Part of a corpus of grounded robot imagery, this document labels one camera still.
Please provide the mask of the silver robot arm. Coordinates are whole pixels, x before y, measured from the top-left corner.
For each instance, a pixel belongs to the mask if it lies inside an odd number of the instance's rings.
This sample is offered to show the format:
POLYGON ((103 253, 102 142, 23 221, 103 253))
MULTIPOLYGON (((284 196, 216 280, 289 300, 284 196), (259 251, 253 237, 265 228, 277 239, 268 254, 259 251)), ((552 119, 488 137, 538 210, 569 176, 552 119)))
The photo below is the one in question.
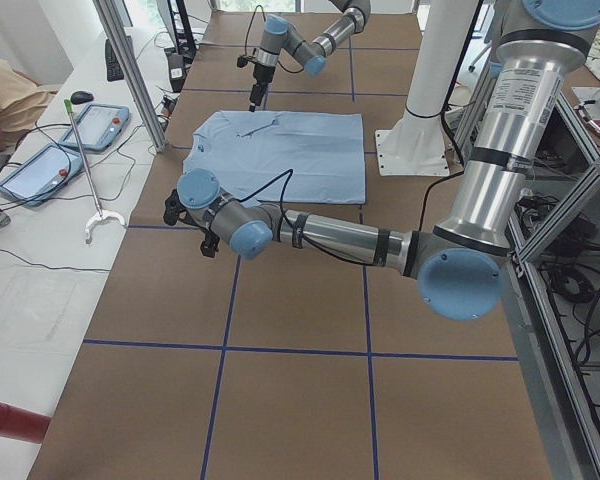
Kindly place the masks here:
POLYGON ((465 321, 498 303, 504 230, 542 138, 561 84, 580 67, 600 26, 600 1, 517 1, 498 46, 502 63, 483 127, 465 163, 450 216, 431 233, 394 232, 285 209, 248 206, 209 170, 179 179, 166 213, 205 234, 202 252, 225 242, 252 259, 274 242, 315 248, 338 260, 390 267, 418 283, 437 314, 465 321))
POLYGON ((371 15, 367 0, 332 1, 341 17, 314 40, 306 40, 286 18, 264 14, 264 29, 260 44, 237 59, 237 66, 254 65, 255 80, 249 97, 249 111, 254 112, 262 103, 269 85, 273 82, 282 51, 286 51, 301 67, 299 73, 317 76, 326 66, 326 58, 349 37, 364 31, 371 15))

